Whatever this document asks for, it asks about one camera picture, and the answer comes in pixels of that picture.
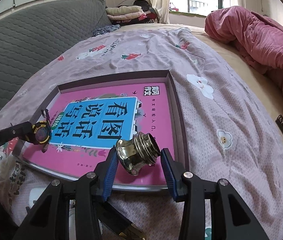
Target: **chinese characters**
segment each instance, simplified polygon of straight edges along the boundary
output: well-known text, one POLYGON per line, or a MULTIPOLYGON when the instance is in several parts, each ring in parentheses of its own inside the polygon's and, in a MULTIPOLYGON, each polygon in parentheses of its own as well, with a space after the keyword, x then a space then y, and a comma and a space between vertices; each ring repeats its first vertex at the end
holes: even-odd
POLYGON ((159 86, 144 87, 144 96, 159 95, 159 86))
MULTIPOLYGON (((155 104, 155 99, 153 98, 152 100, 151 100, 151 106, 153 107, 152 109, 151 109, 151 111, 153 112, 152 114, 151 114, 151 117, 152 117, 152 119, 151 119, 151 122, 153 123, 153 122, 156 122, 156 119, 155 119, 155 116, 156 116, 156 113, 154 113, 155 111, 156 111, 156 108, 155 108, 155 106, 156 106, 156 104, 155 104)), ((151 126, 151 130, 153 131, 153 130, 155 130, 156 129, 156 126, 154 126, 154 125, 152 125, 151 126)))
POLYGON ((118 139, 131 139, 136 109, 136 97, 69 103, 53 129, 51 143, 111 148, 118 139))

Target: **beige mattress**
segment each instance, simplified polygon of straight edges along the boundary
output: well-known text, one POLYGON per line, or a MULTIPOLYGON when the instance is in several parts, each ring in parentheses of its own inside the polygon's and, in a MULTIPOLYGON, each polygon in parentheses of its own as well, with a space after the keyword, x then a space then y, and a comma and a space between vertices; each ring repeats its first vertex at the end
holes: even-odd
POLYGON ((283 96, 281 94, 281 91, 272 83, 272 81, 259 74, 256 70, 245 63, 236 49, 210 38, 205 33, 203 28, 181 24, 137 24, 124 26, 117 30, 117 32, 136 29, 169 30, 183 27, 189 28, 195 37, 213 48, 228 62, 228 64, 247 83, 250 89, 263 103, 264 107, 267 109, 269 115, 273 120, 276 120, 276 118, 280 114, 283 116, 283 96))

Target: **pink bedsheet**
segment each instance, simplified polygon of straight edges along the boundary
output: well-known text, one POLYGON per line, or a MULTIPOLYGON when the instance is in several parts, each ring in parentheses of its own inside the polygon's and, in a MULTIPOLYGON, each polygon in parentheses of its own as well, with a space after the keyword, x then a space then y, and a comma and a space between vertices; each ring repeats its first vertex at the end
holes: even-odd
POLYGON ((250 66, 269 77, 283 93, 283 27, 279 23, 233 6, 209 14, 205 31, 236 47, 250 66))

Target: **gray quilted cushion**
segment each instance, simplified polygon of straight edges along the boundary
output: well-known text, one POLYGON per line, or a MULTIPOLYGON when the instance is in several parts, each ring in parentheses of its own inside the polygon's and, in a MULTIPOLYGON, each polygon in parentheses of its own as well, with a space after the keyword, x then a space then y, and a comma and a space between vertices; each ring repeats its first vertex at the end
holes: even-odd
POLYGON ((0 20, 0 110, 34 73, 106 25, 100 0, 52 1, 0 20))

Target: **pink book cover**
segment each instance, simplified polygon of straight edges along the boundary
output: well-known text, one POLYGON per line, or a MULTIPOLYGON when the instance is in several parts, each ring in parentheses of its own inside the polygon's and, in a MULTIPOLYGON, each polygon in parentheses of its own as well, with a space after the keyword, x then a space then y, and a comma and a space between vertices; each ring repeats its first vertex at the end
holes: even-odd
MULTIPOLYGON (((60 177, 79 178, 107 158, 118 139, 151 133, 160 149, 174 157, 171 117, 165 83, 129 84, 59 94, 49 109, 52 138, 45 153, 28 144, 23 159, 60 177)), ((165 185, 160 158, 138 176, 119 164, 114 183, 165 185)))

